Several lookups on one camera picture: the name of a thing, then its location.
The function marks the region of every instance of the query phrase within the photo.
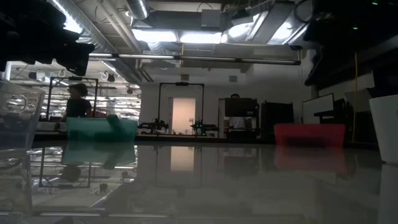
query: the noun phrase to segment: dark shirt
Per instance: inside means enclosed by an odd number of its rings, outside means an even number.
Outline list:
[[[88,109],[91,109],[90,101],[86,99],[69,99],[67,103],[67,118],[85,118]]]

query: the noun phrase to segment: lit doorway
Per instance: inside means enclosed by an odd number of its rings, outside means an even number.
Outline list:
[[[191,125],[195,122],[195,98],[170,98],[171,134],[193,134]]]

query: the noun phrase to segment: teal plastic bin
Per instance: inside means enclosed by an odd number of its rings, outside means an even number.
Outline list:
[[[69,141],[134,142],[137,121],[107,118],[68,118]]]

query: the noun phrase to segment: white container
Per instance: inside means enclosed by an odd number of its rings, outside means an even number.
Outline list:
[[[0,150],[32,146],[44,92],[0,81]]]
[[[398,164],[398,95],[369,100],[381,159]]]

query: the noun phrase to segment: person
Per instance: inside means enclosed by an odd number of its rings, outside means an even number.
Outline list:
[[[85,118],[91,116],[90,101],[84,99],[87,96],[88,90],[84,83],[70,85],[68,88],[70,98],[67,102],[67,113],[59,122],[64,122],[67,118]]]
[[[240,98],[239,94],[234,93],[231,98]],[[244,138],[247,131],[251,131],[251,117],[225,117],[224,129],[227,133],[227,138]]]

